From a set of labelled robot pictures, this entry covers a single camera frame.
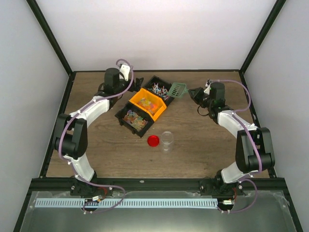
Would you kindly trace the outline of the green slotted plastic scoop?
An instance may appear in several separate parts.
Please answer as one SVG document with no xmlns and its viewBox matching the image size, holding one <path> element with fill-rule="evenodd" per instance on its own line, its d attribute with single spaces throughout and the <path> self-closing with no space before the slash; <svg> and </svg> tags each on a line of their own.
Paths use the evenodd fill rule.
<svg viewBox="0 0 309 232">
<path fill-rule="evenodd" d="M 188 92 L 188 88 L 186 86 L 185 83 L 176 83 L 174 82 L 167 95 L 173 98 L 180 98 L 182 97 L 184 94 L 186 94 Z"/>
</svg>

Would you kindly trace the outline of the black bin with lollipops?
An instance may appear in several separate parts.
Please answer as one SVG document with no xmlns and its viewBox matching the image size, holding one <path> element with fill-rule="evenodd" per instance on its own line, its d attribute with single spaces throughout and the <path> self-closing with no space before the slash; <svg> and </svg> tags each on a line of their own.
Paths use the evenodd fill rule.
<svg viewBox="0 0 309 232">
<path fill-rule="evenodd" d="M 166 82 L 157 76 L 153 76 L 146 84 L 144 84 L 143 88 L 160 97 L 165 105 L 169 106 L 174 100 L 173 97 L 167 95 L 171 86 L 171 83 Z"/>
</svg>

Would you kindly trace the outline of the orange bin with gummies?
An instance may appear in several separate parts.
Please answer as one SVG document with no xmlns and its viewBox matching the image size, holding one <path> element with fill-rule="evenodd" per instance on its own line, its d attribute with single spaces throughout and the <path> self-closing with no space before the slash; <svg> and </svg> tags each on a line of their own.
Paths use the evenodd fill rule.
<svg viewBox="0 0 309 232">
<path fill-rule="evenodd" d="M 141 88 L 129 102 L 146 112 L 151 119 L 156 122 L 162 113 L 166 110 L 165 102 L 157 95 Z"/>
</svg>

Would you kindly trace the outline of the black bin with popsicle candies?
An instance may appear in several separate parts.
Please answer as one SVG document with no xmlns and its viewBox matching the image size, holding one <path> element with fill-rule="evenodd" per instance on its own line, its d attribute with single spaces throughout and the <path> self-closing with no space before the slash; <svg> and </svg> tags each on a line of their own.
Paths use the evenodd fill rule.
<svg viewBox="0 0 309 232">
<path fill-rule="evenodd" d="M 127 104 L 115 114 L 115 117 L 118 119 L 121 126 L 125 126 L 132 134 L 140 138 L 142 138 L 154 124 L 154 121 L 148 113 L 130 102 L 127 102 Z"/>
</svg>

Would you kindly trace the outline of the clear plastic jar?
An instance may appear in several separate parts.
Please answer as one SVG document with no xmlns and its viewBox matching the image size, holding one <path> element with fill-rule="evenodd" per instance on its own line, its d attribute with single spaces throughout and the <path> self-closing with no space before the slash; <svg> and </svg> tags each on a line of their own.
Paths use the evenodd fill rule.
<svg viewBox="0 0 309 232">
<path fill-rule="evenodd" d="M 170 131 L 165 131 L 160 136 L 160 145 L 163 152 L 168 153 L 173 149 L 174 136 Z"/>
</svg>

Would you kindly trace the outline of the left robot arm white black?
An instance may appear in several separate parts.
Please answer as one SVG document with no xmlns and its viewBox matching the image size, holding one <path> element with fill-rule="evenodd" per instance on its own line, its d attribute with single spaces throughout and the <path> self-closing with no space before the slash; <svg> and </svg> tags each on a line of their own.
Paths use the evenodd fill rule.
<svg viewBox="0 0 309 232">
<path fill-rule="evenodd" d="M 52 140 L 53 149 L 72 168 L 76 185 L 84 195 L 94 195 L 99 187 L 97 174 L 91 167 L 86 150 L 88 127 L 102 114 L 108 112 L 127 91 L 138 92 L 143 78 L 134 77 L 132 67 L 108 68 L 97 93 L 80 109 L 70 114 L 60 114 L 56 120 Z"/>
</svg>

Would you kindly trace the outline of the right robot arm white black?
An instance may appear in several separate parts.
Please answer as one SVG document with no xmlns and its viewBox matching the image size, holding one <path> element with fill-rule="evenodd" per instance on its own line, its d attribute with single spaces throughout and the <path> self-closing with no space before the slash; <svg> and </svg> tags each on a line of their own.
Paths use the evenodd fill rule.
<svg viewBox="0 0 309 232">
<path fill-rule="evenodd" d="M 235 161 L 218 171 L 213 180 L 217 193 L 225 195 L 237 182 L 274 167 L 270 130 L 247 122 L 226 104 L 223 82 L 209 80 L 205 87 L 190 89 L 188 93 L 199 107 L 208 110 L 207 116 L 236 139 Z"/>
</svg>

